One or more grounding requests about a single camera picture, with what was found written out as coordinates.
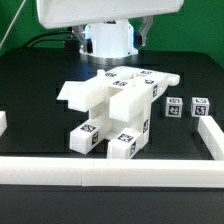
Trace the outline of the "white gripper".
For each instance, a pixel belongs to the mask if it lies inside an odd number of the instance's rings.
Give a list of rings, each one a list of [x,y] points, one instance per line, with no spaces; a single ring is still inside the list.
[[[151,15],[177,12],[183,4],[184,0],[36,0],[39,22],[47,29],[73,26],[84,53],[92,53],[93,47],[82,25],[143,17],[137,32],[137,46],[143,47],[153,24]]]

